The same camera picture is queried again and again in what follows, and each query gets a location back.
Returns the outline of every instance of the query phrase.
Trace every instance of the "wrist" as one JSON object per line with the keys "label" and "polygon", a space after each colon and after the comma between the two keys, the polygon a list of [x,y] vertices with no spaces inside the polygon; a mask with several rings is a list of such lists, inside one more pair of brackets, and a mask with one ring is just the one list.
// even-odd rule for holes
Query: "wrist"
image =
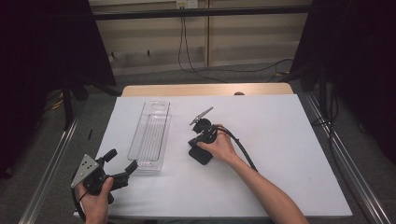
{"label": "wrist", "polygon": [[244,163],[244,161],[242,161],[242,159],[236,153],[234,153],[231,157],[229,157],[226,162],[228,165],[230,165],[233,168],[241,164],[241,162]]}

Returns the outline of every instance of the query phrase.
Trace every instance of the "metal bracket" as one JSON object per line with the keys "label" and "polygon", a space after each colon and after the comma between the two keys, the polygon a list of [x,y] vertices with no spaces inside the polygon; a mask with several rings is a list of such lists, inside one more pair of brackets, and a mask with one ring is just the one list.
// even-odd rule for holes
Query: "metal bracket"
{"label": "metal bracket", "polygon": [[99,164],[89,155],[85,154],[70,187],[73,189],[97,168],[99,168]]}

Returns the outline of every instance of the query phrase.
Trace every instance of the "gray carpet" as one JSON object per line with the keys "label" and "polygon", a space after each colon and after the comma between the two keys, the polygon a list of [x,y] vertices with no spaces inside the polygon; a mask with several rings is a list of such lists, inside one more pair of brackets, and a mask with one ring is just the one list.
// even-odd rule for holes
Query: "gray carpet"
{"label": "gray carpet", "polygon": [[[235,65],[227,69],[255,70],[264,68],[268,64]],[[282,63],[278,71],[288,71],[290,62]],[[199,72],[201,76],[215,77],[226,82],[267,82],[273,78],[275,69],[255,73],[235,73],[226,71]],[[118,88],[122,90],[127,85],[141,84],[179,84],[179,83],[217,83],[217,81],[199,77],[196,74],[183,71],[158,72],[133,76],[117,77]],[[299,81],[290,83],[296,92],[305,112],[310,120],[316,117],[301,91]],[[45,198],[35,223],[81,223],[77,217],[72,217],[74,207],[70,197],[71,174],[78,166],[82,155],[87,153],[96,156],[102,141],[116,98],[103,94],[95,89],[88,88],[91,96],[83,104],[74,100],[74,108],[82,107],[81,119],[75,129],[63,158],[60,160],[57,175],[51,182],[49,192]],[[373,137],[360,129],[360,123],[349,110],[347,105],[339,99],[340,112],[334,122],[334,129],[340,135],[361,173],[372,187],[379,201],[383,204],[389,218],[396,220],[396,166],[383,156]],[[38,125],[31,144],[13,167],[13,176],[0,182],[0,223],[17,223],[35,189],[46,171],[51,156],[63,134],[64,112],[62,107],[47,111]],[[364,202],[359,199],[359,193],[354,187],[346,170],[338,170],[329,148],[328,138],[323,130],[313,127],[323,151],[327,156],[333,171],[338,176],[339,184],[352,209],[352,217],[342,218],[313,218],[311,223],[375,223],[370,212],[364,208]],[[142,220],[112,219],[115,223],[140,223]],[[249,223],[258,223],[259,220],[250,220]]]}

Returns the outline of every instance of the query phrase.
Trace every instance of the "clear plastic container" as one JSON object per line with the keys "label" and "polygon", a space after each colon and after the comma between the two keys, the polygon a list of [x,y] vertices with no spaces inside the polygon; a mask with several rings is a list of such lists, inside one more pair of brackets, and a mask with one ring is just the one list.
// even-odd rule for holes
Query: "clear plastic container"
{"label": "clear plastic container", "polygon": [[128,160],[137,160],[142,171],[161,171],[171,122],[169,102],[145,102],[134,133]]}

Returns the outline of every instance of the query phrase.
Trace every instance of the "white tabletop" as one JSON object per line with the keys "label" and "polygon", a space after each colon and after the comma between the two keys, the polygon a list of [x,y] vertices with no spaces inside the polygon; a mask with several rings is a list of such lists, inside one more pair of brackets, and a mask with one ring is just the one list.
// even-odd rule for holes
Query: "white tabletop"
{"label": "white tabletop", "polygon": [[[254,195],[226,164],[203,166],[188,154],[196,136],[190,122],[205,117],[229,129],[247,150],[259,172],[283,189],[306,216],[351,216],[296,95],[120,97],[97,157],[115,148],[105,165],[114,175],[129,165],[128,151],[143,104],[169,101],[172,121],[163,168],[133,173],[129,186],[113,191],[109,215],[116,217],[267,217]],[[244,158],[235,144],[235,150]]]}

